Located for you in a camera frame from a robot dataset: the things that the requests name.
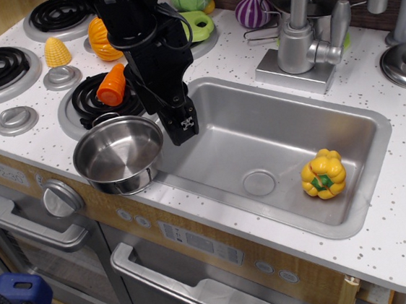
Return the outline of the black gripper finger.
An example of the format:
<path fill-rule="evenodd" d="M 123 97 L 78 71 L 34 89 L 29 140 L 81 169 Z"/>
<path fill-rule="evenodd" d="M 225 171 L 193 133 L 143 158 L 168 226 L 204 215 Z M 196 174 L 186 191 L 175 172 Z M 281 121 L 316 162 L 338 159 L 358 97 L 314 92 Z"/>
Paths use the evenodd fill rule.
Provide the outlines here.
<path fill-rule="evenodd" d="M 187 100 L 178 108 L 162 108 L 157 115 L 176 146 L 181 146 L 199 133 L 199 122 L 192 100 Z"/>

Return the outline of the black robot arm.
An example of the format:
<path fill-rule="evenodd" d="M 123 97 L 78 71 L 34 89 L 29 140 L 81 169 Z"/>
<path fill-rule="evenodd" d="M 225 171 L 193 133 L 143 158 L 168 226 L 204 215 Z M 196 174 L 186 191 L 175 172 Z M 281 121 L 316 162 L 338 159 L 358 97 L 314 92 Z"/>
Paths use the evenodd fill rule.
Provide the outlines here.
<path fill-rule="evenodd" d="M 104 23 L 109 43 L 127 60 L 124 76 L 144 109 L 156 114 L 180 146 L 199 132 L 184 73 L 193 63 L 186 19 L 158 0 L 85 0 Z"/>

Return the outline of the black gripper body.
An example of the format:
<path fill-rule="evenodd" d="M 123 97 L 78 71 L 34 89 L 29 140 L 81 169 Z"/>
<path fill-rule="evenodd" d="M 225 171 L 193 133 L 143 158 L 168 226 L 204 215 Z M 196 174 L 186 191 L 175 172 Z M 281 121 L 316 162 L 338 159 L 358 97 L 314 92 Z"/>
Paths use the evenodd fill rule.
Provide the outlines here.
<path fill-rule="evenodd" d="M 182 79 L 193 62 L 191 40 L 185 32 L 187 20 L 172 8 L 155 13 L 154 36 L 125 52 L 125 77 L 150 115 L 185 104 L 188 87 Z"/>

